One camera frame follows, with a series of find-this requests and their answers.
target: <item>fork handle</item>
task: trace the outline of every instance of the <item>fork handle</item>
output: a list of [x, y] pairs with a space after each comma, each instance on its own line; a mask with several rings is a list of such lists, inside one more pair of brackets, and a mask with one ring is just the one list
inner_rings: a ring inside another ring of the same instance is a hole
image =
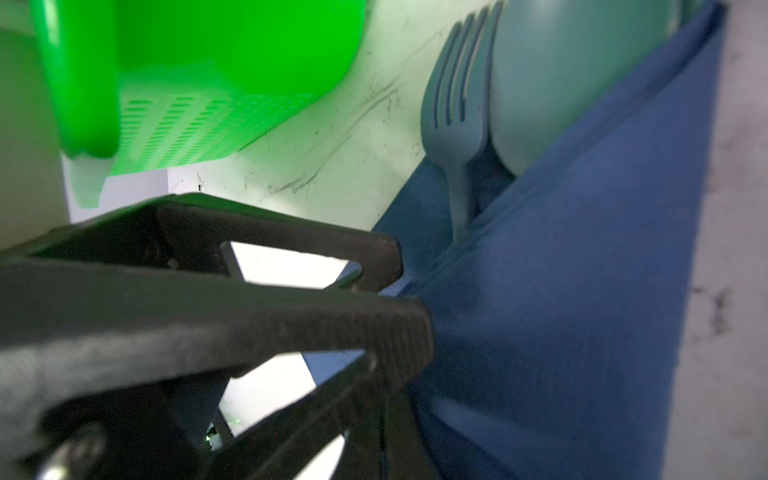
[[466, 164], [451, 165], [445, 169], [445, 176], [448, 179], [448, 196], [451, 204], [453, 243], [457, 243], [459, 235], [467, 227], [475, 211], [469, 167]]

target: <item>metal screw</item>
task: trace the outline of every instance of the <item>metal screw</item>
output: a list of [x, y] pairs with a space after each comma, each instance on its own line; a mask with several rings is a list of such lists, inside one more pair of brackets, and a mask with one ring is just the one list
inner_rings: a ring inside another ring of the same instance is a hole
[[104, 456], [106, 444], [107, 433], [98, 423], [79, 428], [51, 453], [35, 480], [85, 480]]

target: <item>plastic fork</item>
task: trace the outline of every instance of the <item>plastic fork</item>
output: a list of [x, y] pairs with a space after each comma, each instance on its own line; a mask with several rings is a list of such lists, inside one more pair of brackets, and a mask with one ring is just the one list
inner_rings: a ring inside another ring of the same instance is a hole
[[453, 26], [424, 93], [422, 143], [448, 178], [454, 242], [475, 210], [468, 164], [488, 143], [491, 58], [501, 12], [497, 2]]

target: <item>green strainer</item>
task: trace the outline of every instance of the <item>green strainer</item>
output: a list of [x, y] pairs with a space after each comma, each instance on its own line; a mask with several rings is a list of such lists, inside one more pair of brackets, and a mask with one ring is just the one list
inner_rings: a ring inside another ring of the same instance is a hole
[[225, 157], [332, 88], [365, 0], [32, 0], [61, 142], [112, 175]]

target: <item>gray fork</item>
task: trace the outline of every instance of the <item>gray fork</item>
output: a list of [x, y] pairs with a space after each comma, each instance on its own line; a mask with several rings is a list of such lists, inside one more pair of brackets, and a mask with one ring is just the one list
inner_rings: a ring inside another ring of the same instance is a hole
[[488, 143], [491, 53], [502, 2], [488, 10], [453, 25], [422, 104], [422, 143], [448, 178], [454, 242], [474, 211], [468, 163]]

